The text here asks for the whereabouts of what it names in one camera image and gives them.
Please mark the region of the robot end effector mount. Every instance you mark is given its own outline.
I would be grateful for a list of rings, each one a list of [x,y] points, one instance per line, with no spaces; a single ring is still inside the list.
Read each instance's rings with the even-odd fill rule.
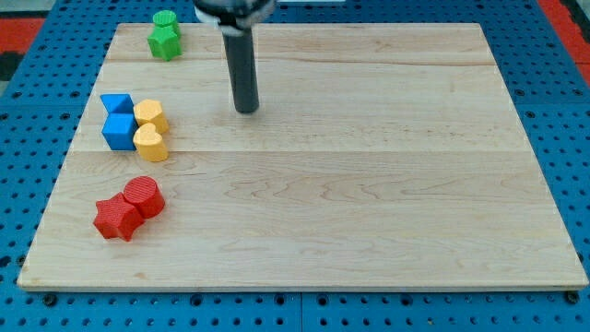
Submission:
[[[275,10],[276,0],[194,0],[197,19],[224,35],[242,36],[266,20]]]

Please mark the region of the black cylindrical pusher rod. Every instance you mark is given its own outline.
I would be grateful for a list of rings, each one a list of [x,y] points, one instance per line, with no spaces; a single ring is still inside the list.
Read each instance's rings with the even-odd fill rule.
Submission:
[[[224,27],[222,35],[234,107],[238,113],[254,113],[259,108],[259,96],[252,31]]]

